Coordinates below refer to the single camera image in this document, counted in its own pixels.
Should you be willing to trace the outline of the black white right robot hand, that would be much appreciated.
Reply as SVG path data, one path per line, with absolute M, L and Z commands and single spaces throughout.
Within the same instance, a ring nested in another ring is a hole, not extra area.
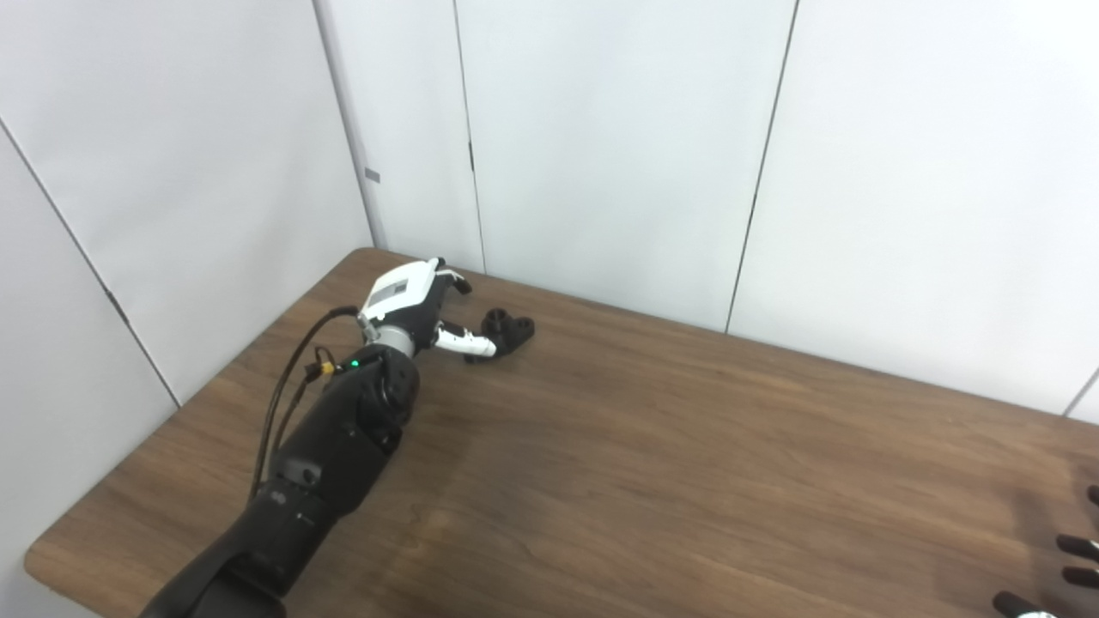
M 1025 569 L 993 593 L 996 617 L 1096 617 L 1096 485 L 1083 490 L 1077 510 L 1092 525 L 1088 533 L 1064 532 L 1048 503 L 1032 492 L 1013 497 L 1017 536 Z

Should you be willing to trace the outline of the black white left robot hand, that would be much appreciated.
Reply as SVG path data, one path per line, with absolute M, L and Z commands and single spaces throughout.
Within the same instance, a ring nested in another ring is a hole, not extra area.
M 470 294 L 471 283 L 448 269 L 440 257 L 387 271 L 374 282 L 357 316 L 366 343 L 393 347 L 412 360 L 431 347 L 470 357 L 495 357 L 498 347 L 489 336 L 442 319 L 442 306 L 451 288 Z

